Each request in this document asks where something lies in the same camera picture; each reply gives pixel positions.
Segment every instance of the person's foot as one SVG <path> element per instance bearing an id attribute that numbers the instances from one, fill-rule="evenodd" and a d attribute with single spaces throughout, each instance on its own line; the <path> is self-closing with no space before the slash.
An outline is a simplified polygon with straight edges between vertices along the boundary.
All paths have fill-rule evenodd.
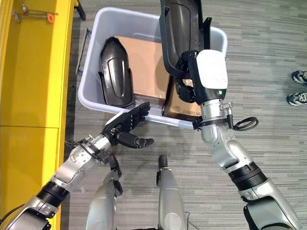
<path id="1" fill-rule="evenodd" d="M 307 104 L 307 92 L 296 92 L 288 95 L 287 101 L 290 105 L 298 106 Z"/>
<path id="2" fill-rule="evenodd" d="M 291 74 L 292 79 L 300 84 L 307 84 L 307 71 L 297 70 Z"/>

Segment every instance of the robot forearm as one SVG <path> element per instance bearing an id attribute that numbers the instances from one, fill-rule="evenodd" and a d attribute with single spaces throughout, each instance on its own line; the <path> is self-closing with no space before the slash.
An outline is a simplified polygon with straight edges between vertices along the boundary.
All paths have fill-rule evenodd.
<path id="1" fill-rule="evenodd" d="M 59 167 L 41 191 L 33 196 L 3 230 L 48 230 L 51 225 L 46 218 L 53 218 L 58 207 L 95 164 L 97 151 L 111 147 L 102 135 L 90 138 L 75 147 L 69 158 Z"/>
<path id="2" fill-rule="evenodd" d="M 213 159 L 223 167 L 247 202 L 244 215 L 251 230 L 266 226 L 300 228 L 293 208 L 236 140 L 227 124 L 203 126 L 201 134 L 211 148 Z"/>

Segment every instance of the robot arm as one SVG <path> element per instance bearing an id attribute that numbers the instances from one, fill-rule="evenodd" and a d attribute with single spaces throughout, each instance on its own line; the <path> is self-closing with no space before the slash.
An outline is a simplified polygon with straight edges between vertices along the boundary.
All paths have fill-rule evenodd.
<path id="1" fill-rule="evenodd" d="M 189 95 L 201 106 L 201 117 L 193 123 L 194 129 L 201 130 L 213 160 L 230 176 L 247 202 L 244 215 L 250 229 L 298 230 L 293 208 L 234 136 L 234 130 L 251 129 L 258 120 L 251 117 L 233 125 L 233 104 L 223 103 L 228 83 L 224 55 L 215 50 L 187 51 L 181 56 L 181 63 L 184 62 L 187 65 L 181 66 L 186 66 L 193 81 Z"/>
<path id="2" fill-rule="evenodd" d="M 153 139 L 142 139 L 129 132 L 145 120 L 150 109 L 149 103 L 143 103 L 127 113 L 121 112 L 109 120 L 97 137 L 89 136 L 74 144 L 68 159 L 58 168 L 41 191 L 33 196 L 3 230 L 48 230 L 51 228 L 46 218 L 53 218 L 62 201 L 71 193 L 85 172 L 99 160 L 109 164 L 117 177 L 121 171 L 116 158 L 107 150 L 118 143 L 130 148 L 144 148 L 151 145 Z"/>

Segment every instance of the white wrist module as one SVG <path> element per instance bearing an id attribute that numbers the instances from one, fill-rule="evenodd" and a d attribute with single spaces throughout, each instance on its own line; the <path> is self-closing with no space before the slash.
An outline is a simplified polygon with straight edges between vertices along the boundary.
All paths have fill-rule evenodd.
<path id="1" fill-rule="evenodd" d="M 196 57 L 198 72 L 203 87 L 227 89 L 228 77 L 225 56 L 222 52 L 205 49 Z"/>

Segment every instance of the bin handle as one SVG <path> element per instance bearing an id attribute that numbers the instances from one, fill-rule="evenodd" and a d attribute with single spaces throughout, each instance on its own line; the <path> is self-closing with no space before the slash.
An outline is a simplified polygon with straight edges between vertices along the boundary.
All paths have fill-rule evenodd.
<path id="1" fill-rule="evenodd" d="M 86 41 L 86 38 L 90 37 L 91 35 L 92 35 L 92 31 L 90 31 L 88 28 L 86 28 L 84 36 L 83 36 L 81 51 L 78 55 L 78 63 L 77 63 L 76 71 L 75 71 L 75 73 L 79 76 L 81 76 L 82 73 L 83 73 L 83 69 L 80 70 L 80 63 L 81 63 L 81 59 L 82 59 L 82 55 L 83 55 L 83 51 L 84 51 L 85 41 Z"/>

